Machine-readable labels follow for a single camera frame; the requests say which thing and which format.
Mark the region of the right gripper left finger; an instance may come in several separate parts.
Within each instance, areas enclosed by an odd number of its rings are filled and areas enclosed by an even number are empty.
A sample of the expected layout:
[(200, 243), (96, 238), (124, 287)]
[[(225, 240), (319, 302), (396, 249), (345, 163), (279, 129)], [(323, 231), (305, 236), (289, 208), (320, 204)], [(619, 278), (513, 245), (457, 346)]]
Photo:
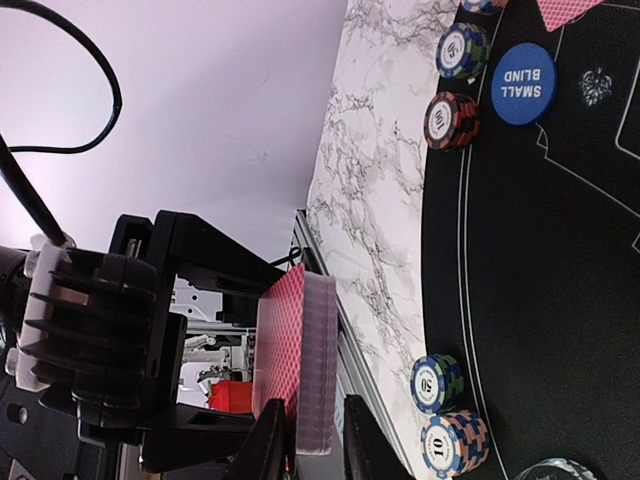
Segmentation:
[(281, 480), (286, 460), (286, 413), (282, 399), (271, 399), (223, 480)]

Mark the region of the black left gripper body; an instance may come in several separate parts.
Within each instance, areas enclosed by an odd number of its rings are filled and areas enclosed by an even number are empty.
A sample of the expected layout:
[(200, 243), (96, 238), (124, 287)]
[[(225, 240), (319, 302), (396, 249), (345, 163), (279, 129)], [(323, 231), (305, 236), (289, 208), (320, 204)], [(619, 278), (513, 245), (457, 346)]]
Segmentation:
[(160, 473), (233, 460), (253, 429), (246, 415), (176, 400), (187, 320), (170, 309), (177, 279), (255, 303), (282, 271), (193, 214), (124, 215), (109, 251), (72, 256), (72, 282), (88, 295), (70, 390), (79, 438), (105, 449), (129, 444)]

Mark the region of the small green fifty chip stack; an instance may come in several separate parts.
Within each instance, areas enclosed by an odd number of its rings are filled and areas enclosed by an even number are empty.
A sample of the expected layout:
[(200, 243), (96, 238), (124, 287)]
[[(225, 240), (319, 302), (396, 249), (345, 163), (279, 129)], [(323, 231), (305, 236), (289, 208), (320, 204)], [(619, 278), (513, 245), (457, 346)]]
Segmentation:
[(482, 27), (456, 22), (439, 40), (436, 67), (444, 79), (469, 80), (482, 74), (490, 54), (491, 42)]

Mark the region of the red playing card deck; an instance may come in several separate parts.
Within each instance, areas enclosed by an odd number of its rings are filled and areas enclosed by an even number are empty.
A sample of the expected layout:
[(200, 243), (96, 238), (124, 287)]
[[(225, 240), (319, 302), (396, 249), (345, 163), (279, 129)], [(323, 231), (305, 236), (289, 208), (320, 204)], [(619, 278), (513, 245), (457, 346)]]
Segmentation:
[(337, 382), (335, 279), (299, 265), (259, 300), (252, 413), (285, 402), (290, 456), (331, 452)]

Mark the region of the small blue ten chip stack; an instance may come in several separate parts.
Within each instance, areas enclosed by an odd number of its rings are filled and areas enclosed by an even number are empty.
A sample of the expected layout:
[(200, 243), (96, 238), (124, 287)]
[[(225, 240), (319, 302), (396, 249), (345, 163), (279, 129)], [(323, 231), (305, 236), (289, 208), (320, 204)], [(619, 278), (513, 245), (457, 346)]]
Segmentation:
[(495, 15), (504, 10), (509, 0), (461, 0), (461, 6), (468, 12), (481, 15)]

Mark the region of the blue small blind button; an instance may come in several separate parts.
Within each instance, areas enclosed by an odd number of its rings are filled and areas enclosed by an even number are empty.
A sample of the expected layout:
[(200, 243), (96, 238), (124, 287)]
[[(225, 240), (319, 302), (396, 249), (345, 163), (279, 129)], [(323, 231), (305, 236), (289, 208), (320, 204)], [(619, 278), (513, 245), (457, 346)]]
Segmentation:
[(520, 43), (499, 60), (492, 77), (491, 100), (501, 120), (526, 126), (548, 112), (557, 86), (557, 68), (549, 52), (535, 43)]

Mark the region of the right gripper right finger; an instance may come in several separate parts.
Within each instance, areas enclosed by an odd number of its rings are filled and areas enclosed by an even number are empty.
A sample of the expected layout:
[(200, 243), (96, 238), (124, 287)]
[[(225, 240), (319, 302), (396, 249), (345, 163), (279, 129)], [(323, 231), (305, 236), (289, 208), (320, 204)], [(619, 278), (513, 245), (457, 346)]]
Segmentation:
[(414, 480), (359, 395), (344, 400), (343, 458), (346, 479)]

